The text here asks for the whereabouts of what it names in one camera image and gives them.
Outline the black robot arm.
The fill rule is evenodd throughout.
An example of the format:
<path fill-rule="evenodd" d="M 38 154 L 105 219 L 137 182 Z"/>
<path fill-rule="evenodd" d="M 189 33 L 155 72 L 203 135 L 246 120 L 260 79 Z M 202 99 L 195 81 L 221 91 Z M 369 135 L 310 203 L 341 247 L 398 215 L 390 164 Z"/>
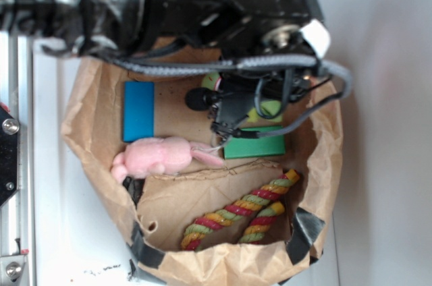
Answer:
<path fill-rule="evenodd" d="M 126 57 L 168 36 L 234 55 L 279 53 L 304 40 L 320 57 L 329 33 L 318 0 L 1 0 L 1 29 L 54 38 L 55 56 Z"/>

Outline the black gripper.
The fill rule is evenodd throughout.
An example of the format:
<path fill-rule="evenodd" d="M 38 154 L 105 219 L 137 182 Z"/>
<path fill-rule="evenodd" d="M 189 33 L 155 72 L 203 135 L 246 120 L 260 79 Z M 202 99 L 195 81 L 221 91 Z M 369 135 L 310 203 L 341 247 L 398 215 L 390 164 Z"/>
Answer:
<path fill-rule="evenodd" d="M 331 44 L 318 0 L 150 0 L 158 36 L 235 55 L 303 53 L 323 58 Z"/>

